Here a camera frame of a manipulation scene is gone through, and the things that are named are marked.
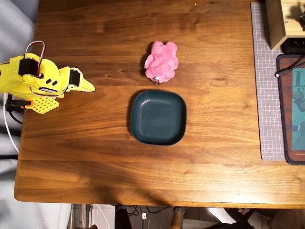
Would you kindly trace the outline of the yellow gripper black motor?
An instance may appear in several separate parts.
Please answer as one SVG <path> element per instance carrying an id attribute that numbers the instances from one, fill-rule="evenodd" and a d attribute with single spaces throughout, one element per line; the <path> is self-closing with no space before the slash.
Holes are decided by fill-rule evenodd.
<path id="1" fill-rule="evenodd" d="M 83 73 L 78 68 L 64 67 L 59 69 L 61 77 L 61 93 L 78 91 L 78 92 L 94 92 L 95 87 L 87 81 Z"/>

